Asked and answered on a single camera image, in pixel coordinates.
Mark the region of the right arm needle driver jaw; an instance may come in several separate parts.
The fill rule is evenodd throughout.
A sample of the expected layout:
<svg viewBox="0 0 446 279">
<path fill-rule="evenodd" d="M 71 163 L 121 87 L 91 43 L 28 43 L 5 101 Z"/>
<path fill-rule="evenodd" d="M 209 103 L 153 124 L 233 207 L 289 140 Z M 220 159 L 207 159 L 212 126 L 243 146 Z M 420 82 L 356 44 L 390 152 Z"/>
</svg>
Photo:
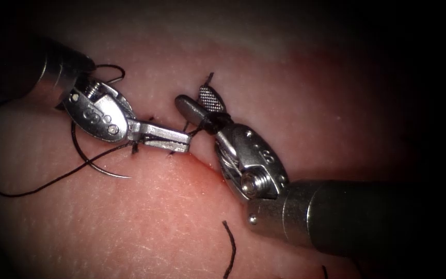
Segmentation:
<svg viewBox="0 0 446 279">
<path fill-rule="evenodd" d="M 187 95 L 176 96 L 174 103 L 183 118 L 194 126 L 199 126 L 210 113 L 196 100 Z"/>
<path fill-rule="evenodd" d="M 200 86 L 198 102 L 209 112 L 227 112 L 226 105 L 220 94 L 210 85 Z"/>
</svg>

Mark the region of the left arm needle driver jaw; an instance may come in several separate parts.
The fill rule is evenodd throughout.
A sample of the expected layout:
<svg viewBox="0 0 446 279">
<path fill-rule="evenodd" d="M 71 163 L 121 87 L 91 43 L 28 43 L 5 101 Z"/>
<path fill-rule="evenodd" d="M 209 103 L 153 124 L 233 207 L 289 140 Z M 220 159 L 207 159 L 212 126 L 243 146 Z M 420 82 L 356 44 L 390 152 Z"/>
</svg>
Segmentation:
<svg viewBox="0 0 446 279">
<path fill-rule="evenodd" d="M 149 121 L 129 120 L 128 126 L 129 140 L 138 141 L 155 138 L 177 143 L 190 143 L 190 136 L 187 133 Z"/>
<path fill-rule="evenodd" d="M 190 143 L 175 142 L 167 139 L 145 139 L 143 144 L 146 146 L 166 149 L 171 152 L 188 152 Z"/>
</svg>

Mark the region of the right arm needle driver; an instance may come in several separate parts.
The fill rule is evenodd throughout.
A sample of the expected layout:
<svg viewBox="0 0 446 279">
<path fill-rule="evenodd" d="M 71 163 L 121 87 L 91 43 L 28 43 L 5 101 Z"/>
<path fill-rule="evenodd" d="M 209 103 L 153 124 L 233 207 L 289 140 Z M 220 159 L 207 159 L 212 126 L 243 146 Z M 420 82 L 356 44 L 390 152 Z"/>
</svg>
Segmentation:
<svg viewBox="0 0 446 279">
<path fill-rule="evenodd" d="M 217 132 L 215 139 L 223 177 L 240 202 L 278 198 L 289 178 L 263 137 L 249 126 L 233 123 Z"/>
</svg>

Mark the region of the left arm needle driver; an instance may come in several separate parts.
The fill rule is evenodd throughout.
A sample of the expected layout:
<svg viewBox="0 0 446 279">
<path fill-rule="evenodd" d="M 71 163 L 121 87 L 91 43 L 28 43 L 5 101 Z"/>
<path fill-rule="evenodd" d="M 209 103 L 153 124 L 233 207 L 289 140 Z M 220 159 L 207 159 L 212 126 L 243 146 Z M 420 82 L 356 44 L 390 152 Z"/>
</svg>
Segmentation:
<svg viewBox="0 0 446 279">
<path fill-rule="evenodd" d="M 120 92 L 91 76 L 80 77 L 62 104 L 77 126 L 106 142 L 125 140 L 128 119 L 135 118 L 131 105 Z"/>
</svg>

